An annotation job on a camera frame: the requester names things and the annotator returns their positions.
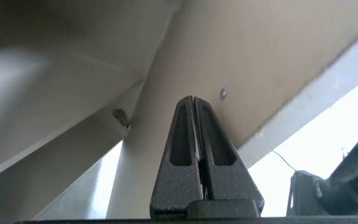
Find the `beige surface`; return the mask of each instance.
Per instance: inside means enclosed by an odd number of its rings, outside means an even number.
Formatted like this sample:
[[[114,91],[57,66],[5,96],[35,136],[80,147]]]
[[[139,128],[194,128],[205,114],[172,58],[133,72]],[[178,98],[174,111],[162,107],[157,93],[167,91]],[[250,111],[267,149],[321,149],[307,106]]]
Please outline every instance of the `beige surface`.
[[[149,216],[180,98],[209,101],[241,146],[357,38],[358,1],[185,1],[152,65],[124,141],[109,217]],[[229,91],[224,101],[219,99],[222,87]]]
[[[178,0],[45,0],[144,77],[161,44]]]

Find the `black cable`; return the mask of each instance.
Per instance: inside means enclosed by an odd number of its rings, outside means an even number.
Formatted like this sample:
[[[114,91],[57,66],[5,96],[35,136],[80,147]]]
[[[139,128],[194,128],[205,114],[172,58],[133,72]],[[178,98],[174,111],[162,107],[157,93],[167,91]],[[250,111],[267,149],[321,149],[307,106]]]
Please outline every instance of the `black cable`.
[[[292,167],[289,163],[287,163],[287,161],[276,151],[273,150],[274,153],[276,153],[278,156],[280,156],[280,158],[283,159],[283,161],[289,166],[291,167],[291,169],[293,169],[296,172],[296,169],[294,167]]]

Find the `textured black plastic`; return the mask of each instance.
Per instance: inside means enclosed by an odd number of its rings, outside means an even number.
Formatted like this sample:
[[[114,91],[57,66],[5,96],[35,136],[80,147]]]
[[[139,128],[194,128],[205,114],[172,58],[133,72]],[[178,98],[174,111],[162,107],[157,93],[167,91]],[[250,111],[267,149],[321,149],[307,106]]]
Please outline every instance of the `textured black plastic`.
[[[193,99],[187,96],[173,115],[150,200],[152,219],[182,217],[189,203],[203,199],[195,141]]]
[[[204,152],[208,200],[250,199],[262,211],[264,200],[223,131],[211,105],[195,98],[196,119]]]
[[[255,200],[200,200],[189,204],[187,218],[252,218],[260,217]]]
[[[330,215],[358,215],[358,143],[319,188]]]
[[[322,178],[306,171],[296,171],[291,178],[287,216],[329,215],[319,204],[315,183]]]

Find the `black object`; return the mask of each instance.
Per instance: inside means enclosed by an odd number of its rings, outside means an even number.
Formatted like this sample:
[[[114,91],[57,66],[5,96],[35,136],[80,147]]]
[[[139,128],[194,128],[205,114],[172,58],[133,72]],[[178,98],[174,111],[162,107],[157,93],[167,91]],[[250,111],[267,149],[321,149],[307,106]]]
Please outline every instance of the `black object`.
[[[287,207],[293,215],[358,215],[358,143],[327,180],[294,173]]]
[[[259,217],[263,206],[211,105],[191,96],[180,100],[150,201],[151,218]]]
[[[287,217],[259,218],[264,200],[209,103],[177,104],[150,200],[151,220],[45,220],[34,223],[358,223],[358,143],[327,180],[291,178]]]

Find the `screw head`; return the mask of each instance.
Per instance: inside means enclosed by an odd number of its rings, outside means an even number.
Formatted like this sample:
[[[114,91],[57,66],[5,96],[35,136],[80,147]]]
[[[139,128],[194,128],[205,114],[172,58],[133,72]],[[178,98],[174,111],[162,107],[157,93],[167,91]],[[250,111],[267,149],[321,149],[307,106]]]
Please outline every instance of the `screw head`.
[[[227,96],[227,89],[226,88],[223,88],[220,92],[221,94],[221,99],[224,100]]]

